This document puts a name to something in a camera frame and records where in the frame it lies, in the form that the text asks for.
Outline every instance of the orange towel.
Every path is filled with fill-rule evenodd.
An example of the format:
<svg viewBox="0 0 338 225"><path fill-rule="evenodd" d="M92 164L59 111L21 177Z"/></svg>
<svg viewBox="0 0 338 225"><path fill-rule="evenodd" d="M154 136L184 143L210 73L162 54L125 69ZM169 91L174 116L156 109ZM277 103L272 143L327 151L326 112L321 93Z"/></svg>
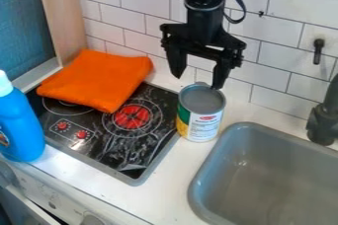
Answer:
<svg viewBox="0 0 338 225"><path fill-rule="evenodd" d="M38 87L40 96L115 112L152 70L146 56L123 57L83 50Z"/></svg>

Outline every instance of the faucet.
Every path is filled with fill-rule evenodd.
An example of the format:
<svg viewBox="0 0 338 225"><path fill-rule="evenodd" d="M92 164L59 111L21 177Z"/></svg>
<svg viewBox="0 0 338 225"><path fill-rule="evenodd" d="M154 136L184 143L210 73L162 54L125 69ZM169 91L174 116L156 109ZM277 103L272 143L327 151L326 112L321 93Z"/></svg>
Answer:
<svg viewBox="0 0 338 225"><path fill-rule="evenodd" d="M338 74L327 90L324 103L312 109L306 129L312 142L324 146L338 139Z"/></svg>

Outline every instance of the blue panel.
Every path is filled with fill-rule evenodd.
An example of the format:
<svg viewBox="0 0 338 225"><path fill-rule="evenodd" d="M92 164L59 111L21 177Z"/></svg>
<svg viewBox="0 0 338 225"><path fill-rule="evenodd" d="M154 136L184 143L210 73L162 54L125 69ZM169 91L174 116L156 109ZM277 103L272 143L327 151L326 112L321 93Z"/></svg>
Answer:
<svg viewBox="0 0 338 225"><path fill-rule="evenodd" d="M42 0L0 0L0 69L13 80L54 56Z"/></svg>

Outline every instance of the tin can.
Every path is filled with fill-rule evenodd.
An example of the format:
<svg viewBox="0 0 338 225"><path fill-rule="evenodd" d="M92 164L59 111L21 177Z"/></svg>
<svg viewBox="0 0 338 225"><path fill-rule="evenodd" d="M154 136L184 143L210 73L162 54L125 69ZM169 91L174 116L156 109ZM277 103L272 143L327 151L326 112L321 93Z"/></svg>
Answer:
<svg viewBox="0 0 338 225"><path fill-rule="evenodd" d="M225 96L205 83L184 88L179 94L177 130L186 139L206 142L218 132L226 104Z"/></svg>

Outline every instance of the toy stove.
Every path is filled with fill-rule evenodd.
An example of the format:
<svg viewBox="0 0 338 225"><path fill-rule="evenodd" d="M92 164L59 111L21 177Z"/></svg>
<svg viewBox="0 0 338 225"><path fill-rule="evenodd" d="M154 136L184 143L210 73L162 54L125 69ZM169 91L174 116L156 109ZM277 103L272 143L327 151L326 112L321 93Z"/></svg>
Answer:
<svg viewBox="0 0 338 225"><path fill-rule="evenodd" d="M144 182L177 140L177 94L145 83L113 114L28 97L50 145L130 185Z"/></svg>

